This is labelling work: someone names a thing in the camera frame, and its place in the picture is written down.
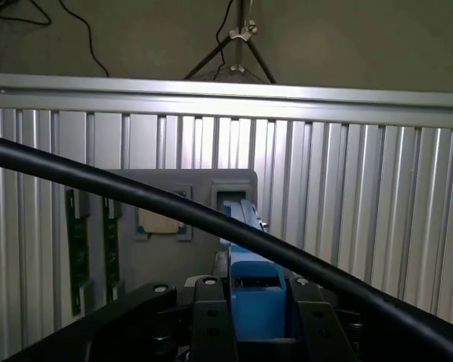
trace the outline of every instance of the corrugated metal wall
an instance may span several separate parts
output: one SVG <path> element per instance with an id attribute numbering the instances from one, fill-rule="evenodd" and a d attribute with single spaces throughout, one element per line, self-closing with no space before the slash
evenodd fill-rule
<path id="1" fill-rule="evenodd" d="M 252 168 L 271 232 L 453 323 L 453 130 L 0 109 L 97 167 Z M 0 168 L 0 358 L 68 324 L 61 186 Z"/>

